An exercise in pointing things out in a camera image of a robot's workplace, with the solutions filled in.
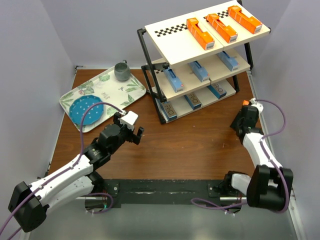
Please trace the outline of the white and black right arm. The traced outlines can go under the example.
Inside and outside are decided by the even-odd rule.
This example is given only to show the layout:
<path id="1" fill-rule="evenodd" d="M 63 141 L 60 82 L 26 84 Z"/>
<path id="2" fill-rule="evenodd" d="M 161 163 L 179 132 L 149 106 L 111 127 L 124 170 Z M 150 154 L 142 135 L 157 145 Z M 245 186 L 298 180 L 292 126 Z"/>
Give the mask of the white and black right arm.
<path id="1" fill-rule="evenodd" d="M 230 125 L 251 157 L 253 175 L 229 171 L 220 189 L 230 197 L 243 193 L 250 207 L 283 213 L 289 206 L 294 174 L 276 160 L 262 129 L 256 127 L 262 110 L 261 103 L 244 101 Z"/>

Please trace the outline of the orange toothpaste box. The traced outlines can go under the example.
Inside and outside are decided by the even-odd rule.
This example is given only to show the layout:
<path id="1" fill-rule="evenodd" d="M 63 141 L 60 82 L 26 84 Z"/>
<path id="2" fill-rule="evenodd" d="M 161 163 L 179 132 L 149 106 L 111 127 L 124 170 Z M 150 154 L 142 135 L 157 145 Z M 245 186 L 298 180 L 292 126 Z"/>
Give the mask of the orange toothpaste box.
<path id="1" fill-rule="evenodd" d="M 230 25 L 225 25 L 219 15 L 211 13 L 204 18 L 228 44 L 237 40 L 238 33 Z"/>
<path id="2" fill-rule="evenodd" d="M 210 50 L 214 47 L 215 40 L 207 31 L 202 31 L 199 27 L 199 21 L 197 18 L 188 18 L 186 20 L 186 26 L 191 35 L 204 50 Z"/>
<path id="3" fill-rule="evenodd" d="M 242 105 L 243 105 L 243 106 L 247 106 L 247 105 L 249 105 L 249 103 L 250 103 L 249 101 L 244 100 L 243 103 L 242 103 Z"/>
<path id="4" fill-rule="evenodd" d="M 234 19 L 238 24 L 240 24 L 243 28 L 248 30 L 252 34 L 256 34 L 260 32 L 262 29 L 262 22 L 256 19 L 254 16 L 247 16 L 243 13 L 242 8 L 233 5 L 228 7 L 227 9 L 228 15 Z"/>

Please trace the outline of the orange toothpaste box bottom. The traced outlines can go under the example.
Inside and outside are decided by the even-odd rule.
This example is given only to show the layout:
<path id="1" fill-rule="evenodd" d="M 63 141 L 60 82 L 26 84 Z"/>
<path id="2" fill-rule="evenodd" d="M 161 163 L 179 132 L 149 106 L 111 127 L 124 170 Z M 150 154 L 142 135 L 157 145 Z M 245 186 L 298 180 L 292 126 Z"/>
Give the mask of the orange toothpaste box bottom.
<path id="1" fill-rule="evenodd" d="M 225 25 L 219 15 L 211 13 L 204 18 L 228 44 L 237 40 L 238 33 L 230 25 Z"/>

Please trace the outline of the silver toothpaste box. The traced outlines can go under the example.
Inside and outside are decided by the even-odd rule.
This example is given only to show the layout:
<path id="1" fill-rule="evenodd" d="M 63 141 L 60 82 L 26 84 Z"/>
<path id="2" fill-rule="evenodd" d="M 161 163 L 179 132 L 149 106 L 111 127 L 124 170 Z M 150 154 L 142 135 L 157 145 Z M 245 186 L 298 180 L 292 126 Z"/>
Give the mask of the silver toothpaste box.
<path id="1" fill-rule="evenodd" d="M 172 122 L 178 118 L 178 114 L 170 101 L 161 102 L 159 99 L 156 99 L 156 102 L 160 107 L 161 114 L 166 123 Z"/>
<path id="2" fill-rule="evenodd" d="M 188 102 L 192 110 L 196 110 L 202 106 L 201 101 L 198 99 L 194 92 L 184 95 L 185 100 Z"/>
<path id="3" fill-rule="evenodd" d="M 221 87 L 218 83 L 208 85 L 207 88 L 215 95 L 217 99 L 221 99 L 226 96 L 227 91 Z"/>

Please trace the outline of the blue toothpaste box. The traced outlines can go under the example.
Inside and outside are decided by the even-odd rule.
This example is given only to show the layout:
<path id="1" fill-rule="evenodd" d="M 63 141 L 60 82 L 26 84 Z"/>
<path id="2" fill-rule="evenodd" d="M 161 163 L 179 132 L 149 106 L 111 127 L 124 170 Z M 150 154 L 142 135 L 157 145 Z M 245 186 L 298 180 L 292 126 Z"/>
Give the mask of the blue toothpaste box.
<path id="1" fill-rule="evenodd" d="M 164 69 L 163 72 L 175 93 L 181 92 L 184 89 L 183 83 L 170 67 Z"/>
<path id="2" fill-rule="evenodd" d="M 219 52 L 217 53 L 217 56 L 230 71 L 234 71 L 239 68 L 239 63 L 237 62 L 237 60 L 234 57 L 230 56 L 227 52 Z"/>
<path id="3" fill-rule="evenodd" d="M 189 62 L 188 65 L 200 82 L 210 79 L 209 73 L 198 61 Z"/>

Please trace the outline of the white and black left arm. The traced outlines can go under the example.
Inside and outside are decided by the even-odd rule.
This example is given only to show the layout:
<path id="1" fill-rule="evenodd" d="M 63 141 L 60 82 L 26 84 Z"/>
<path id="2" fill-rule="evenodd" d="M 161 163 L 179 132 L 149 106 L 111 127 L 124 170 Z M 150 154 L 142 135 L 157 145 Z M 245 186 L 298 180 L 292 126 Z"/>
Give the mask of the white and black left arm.
<path id="1" fill-rule="evenodd" d="M 104 190 L 96 170 L 106 164 L 125 142 L 138 145 L 144 128 L 134 133 L 138 115 L 129 111 L 116 113 L 107 125 L 72 161 L 52 174 L 31 184 L 20 182 L 14 187 L 8 210 L 21 229 L 28 233 L 39 227 L 49 212 L 85 195 L 99 196 Z"/>

